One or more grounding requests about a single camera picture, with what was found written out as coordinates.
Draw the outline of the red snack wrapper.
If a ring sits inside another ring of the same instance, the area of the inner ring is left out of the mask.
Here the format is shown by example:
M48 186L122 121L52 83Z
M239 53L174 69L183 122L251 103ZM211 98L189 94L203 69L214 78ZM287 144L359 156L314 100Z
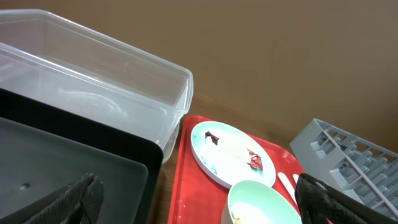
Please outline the red snack wrapper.
M247 163L247 165L249 165L253 171L262 173L263 166L262 166L261 157L258 154L256 154L255 152L253 152L252 150L250 150L248 148L247 148L247 150L248 150L249 156L250 156L250 161Z

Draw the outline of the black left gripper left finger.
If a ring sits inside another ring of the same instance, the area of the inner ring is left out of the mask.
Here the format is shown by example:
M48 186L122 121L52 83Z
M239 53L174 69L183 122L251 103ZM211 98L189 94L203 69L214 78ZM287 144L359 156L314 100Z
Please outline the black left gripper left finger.
M49 205L31 216L28 224L96 224L104 200L104 186L99 177L85 174Z

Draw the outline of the green bowl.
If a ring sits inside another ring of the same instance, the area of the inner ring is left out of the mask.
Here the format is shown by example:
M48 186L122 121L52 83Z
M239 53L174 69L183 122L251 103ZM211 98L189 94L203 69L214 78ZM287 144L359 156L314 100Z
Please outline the green bowl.
M260 182L234 184L221 214L221 224L301 224L296 209L278 191Z

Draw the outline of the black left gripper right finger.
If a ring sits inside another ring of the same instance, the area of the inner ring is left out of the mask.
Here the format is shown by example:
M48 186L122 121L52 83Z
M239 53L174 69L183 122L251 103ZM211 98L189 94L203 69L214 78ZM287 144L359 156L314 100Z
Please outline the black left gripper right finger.
M298 177L295 199L303 224L397 224L305 173Z

